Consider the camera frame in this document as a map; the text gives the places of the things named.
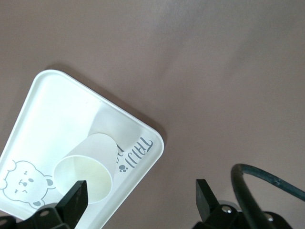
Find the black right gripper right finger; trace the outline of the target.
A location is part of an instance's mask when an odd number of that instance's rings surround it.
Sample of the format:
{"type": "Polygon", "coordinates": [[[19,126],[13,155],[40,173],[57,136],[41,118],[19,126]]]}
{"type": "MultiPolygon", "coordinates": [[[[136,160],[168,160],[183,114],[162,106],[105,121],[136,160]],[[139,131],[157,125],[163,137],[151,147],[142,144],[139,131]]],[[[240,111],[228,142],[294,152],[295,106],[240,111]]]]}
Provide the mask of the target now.
{"type": "Polygon", "coordinates": [[[196,187],[196,206],[201,221],[194,229],[234,229],[238,218],[236,208],[220,204],[205,179],[198,179],[196,187]]]}

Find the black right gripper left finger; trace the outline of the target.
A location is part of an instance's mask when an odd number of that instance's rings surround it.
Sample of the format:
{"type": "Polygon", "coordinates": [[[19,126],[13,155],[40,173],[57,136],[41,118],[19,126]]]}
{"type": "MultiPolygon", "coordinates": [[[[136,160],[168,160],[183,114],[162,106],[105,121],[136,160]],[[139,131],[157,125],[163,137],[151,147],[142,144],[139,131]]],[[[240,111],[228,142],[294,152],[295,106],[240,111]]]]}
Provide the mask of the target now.
{"type": "Polygon", "coordinates": [[[87,182],[77,181],[56,206],[38,210],[27,220],[17,223],[16,228],[74,229],[87,206],[87,182]]]}

